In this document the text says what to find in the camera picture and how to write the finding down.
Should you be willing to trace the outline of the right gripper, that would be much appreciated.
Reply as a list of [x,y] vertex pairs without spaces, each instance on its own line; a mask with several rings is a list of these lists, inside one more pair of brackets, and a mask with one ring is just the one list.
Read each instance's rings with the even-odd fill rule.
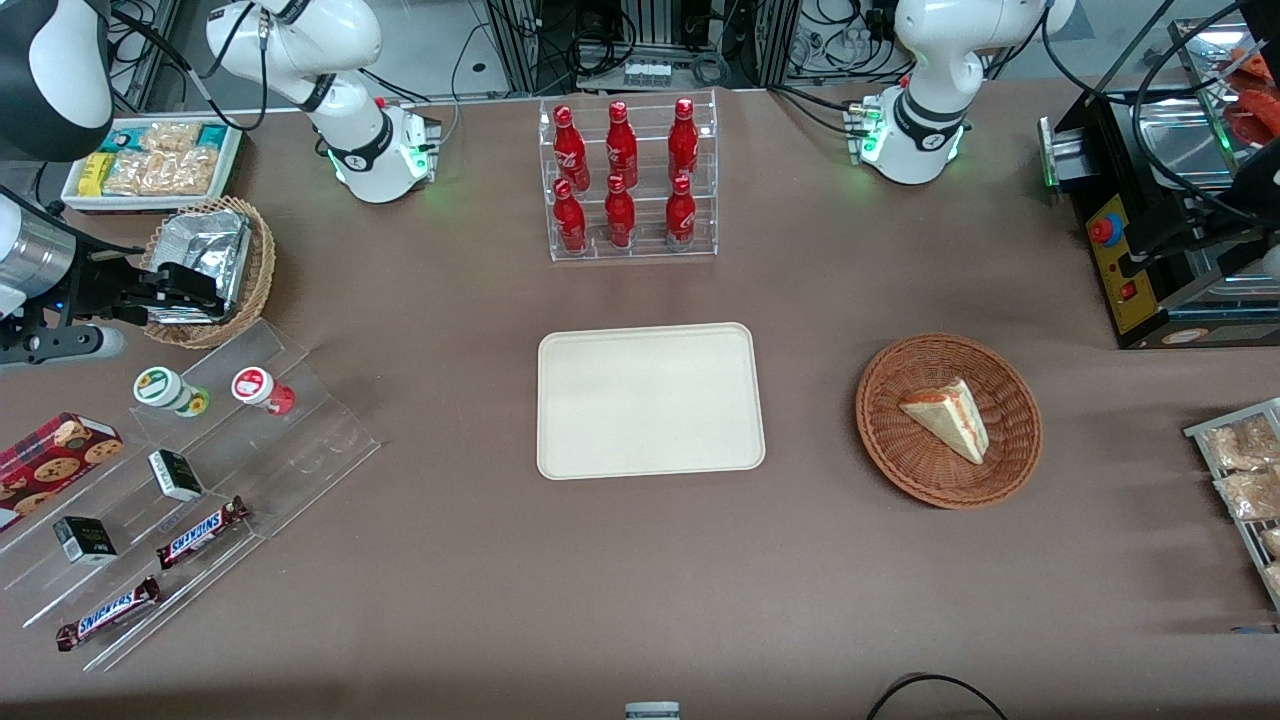
[[[138,327],[227,322],[225,304],[205,307],[174,300],[218,301],[215,279],[179,263],[163,263],[147,273],[118,251],[78,251],[60,287],[60,320],[68,325],[72,319],[95,318]],[[151,287],[165,299],[152,299]]]

